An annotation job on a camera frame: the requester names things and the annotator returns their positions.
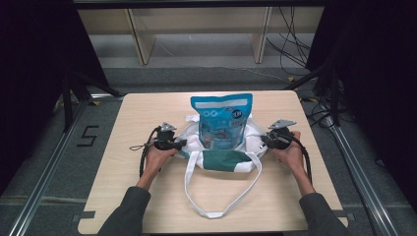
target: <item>black curtain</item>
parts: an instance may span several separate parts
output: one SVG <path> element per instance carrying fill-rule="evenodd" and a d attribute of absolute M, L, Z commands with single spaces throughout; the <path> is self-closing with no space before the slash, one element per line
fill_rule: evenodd
<path fill-rule="evenodd" d="M 363 31 L 349 40 L 349 53 L 341 55 L 336 72 L 358 124 L 417 211 L 417 2 L 374 2 L 361 24 Z M 353 8 L 347 9 L 325 9 L 309 69 L 326 60 L 345 16 L 352 13 Z"/>
<path fill-rule="evenodd" d="M 65 75 L 74 70 L 107 85 L 71 3 L 0 2 L 0 193 L 47 129 Z"/>

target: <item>hand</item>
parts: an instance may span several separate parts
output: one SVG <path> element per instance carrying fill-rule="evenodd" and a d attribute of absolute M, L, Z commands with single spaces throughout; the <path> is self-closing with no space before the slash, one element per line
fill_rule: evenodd
<path fill-rule="evenodd" d="M 174 155 L 177 151 L 175 148 L 160 150 L 155 146 L 151 146 L 148 151 L 144 174 L 146 172 L 157 173 L 169 156 Z"/>
<path fill-rule="evenodd" d="M 300 140 L 300 132 L 293 131 L 292 134 L 294 135 L 294 138 Z M 316 190 L 304 170 L 303 152 L 297 143 L 291 142 L 287 149 L 274 148 L 272 151 L 276 155 L 276 161 L 283 163 L 291 170 L 292 175 L 297 181 L 301 196 L 304 197 L 308 194 L 316 193 Z"/>
<path fill-rule="evenodd" d="M 293 131 L 291 133 L 294 135 L 295 139 L 300 140 L 300 132 Z M 276 156 L 276 161 L 283 163 L 291 171 L 295 171 L 300 168 L 304 169 L 303 152 L 297 143 L 291 142 L 287 149 L 274 148 L 272 151 Z"/>
<path fill-rule="evenodd" d="M 163 166 L 169 156 L 175 154 L 178 150 L 173 148 L 169 150 L 160 150 L 151 146 L 148 151 L 144 175 L 139 180 L 137 187 L 149 190 L 153 179 L 156 177 L 159 169 Z"/>

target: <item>metal rail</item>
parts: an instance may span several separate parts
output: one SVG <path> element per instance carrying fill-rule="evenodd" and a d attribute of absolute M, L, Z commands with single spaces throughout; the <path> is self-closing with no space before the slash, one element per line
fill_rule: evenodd
<path fill-rule="evenodd" d="M 327 118 L 329 125 L 333 124 L 331 117 Z M 331 126 L 330 130 L 335 134 L 339 144 L 344 153 L 346 163 L 350 171 L 352 172 L 353 181 L 357 184 L 359 191 L 362 193 L 365 202 L 367 203 L 369 209 L 374 215 L 375 220 L 377 221 L 380 229 L 384 235 L 399 235 L 398 231 L 395 229 L 390 216 L 375 192 L 374 187 L 372 187 L 369 182 L 368 177 L 365 174 L 365 171 L 361 167 L 358 159 L 356 158 L 355 153 L 349 145 L 349 142 L 346 140 L 340 127 Z"/>
<path fill-rule="evenodd" d="M 10 236 L 25 235 L 30 225 L 30 222 L 37 210 L 37 207 L 39 206 L 41 202 L 42 196 L 44 192 L 46 191 L 47 187 L 49 186 L 49 183 L 53 175 L 55 174 L 55 170 L 61 160 L 61 157 L 67 147 L 67 144 L 73 135 L 74 128 L 77 125 L 77 122 L 79 121 L 87 105 L 88 105 L 87 101 L 81 101 L 79 103 L 79 106 L 75 113 L 75 119 L 74 119 L 73 124 L 70 126 L 67 132 L 65 132 L 62 135 L 57 147 L 53 151 L 45 169 L 42 172 L 42 175 L 40 176 L 39 180 L 36 183 L 36 186 L 31 192 L 19 216 L 16 218 L 12 226 L 12 229 L 10 230 L 10 233 L 9 233 Z"/>
<path fill-rule="evenodd" d="M 346 0 L 74 0 L 36 1 L 37 6 L 75 7 L 76 9 L 144 9 L 204 7 L 322 7 L 346 5 Z"/>

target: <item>white strap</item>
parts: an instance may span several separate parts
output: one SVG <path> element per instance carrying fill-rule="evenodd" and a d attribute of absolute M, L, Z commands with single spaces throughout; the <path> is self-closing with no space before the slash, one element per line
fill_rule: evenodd
<path fill-rule="evenodd" d="M 197 162 L 197 158 L 199 157 L 199 151 L 193 151 L 191 152 L 190 155 L 190 159 L 188 161 L 188 165 L 187 165 L 187 169 L 185 171 L 185 177 L 184 177 L 184 181 L 185 181 L 185 194 L 187 195 L 187 198 L 190 200 L 191 204 L 193 205 L 194 209 L 201 215 L 207 218 L 221 218 L 224 215 L 226 215 L 228 212 L 230 212 L 234 207 L 236 207 L 240 201 L 242 201 L 242 199 L 249 193 L 249 191 L 252 190 L 252 188 L 254 187 L 255 183 L 258 181 L 258 178 L 261 175 L 262 172 L 262 165 L 260 160 L 258 159 L 258 157 L 252 153 L 252 152 L 246 152 L 246 154 L 252 159 L 252 161 L 254 162 L 254 164 L 257 166 L 258 168 L 258 175 L 255 178 L 254 182 L 248 187 L 248 189 L 246 189 L 235 201 L 233 201 L 227 208 L 225 211 L 223 212 L 205 212 L 204 210 L 202 210 L 201 208 L 199 208 L 191 199 L 189 193 L 188 193 L 188 186 L 190 184 L 190 180 L 191 180 L 191 176 L 193 175 L 194 172 L 194 168 L 196 167 L 196 162 Z"/>

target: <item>plastic bag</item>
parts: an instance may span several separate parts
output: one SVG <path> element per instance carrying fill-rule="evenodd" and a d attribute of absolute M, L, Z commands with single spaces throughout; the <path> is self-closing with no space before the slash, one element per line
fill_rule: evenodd
<path fill-rule="evenodd" d="M 191 105 L 200 114 L 199 138 L 205 148 L 235 149 L 243 141 L 252 111 L 250 93 L 226 96 L 192 96 Z"/>

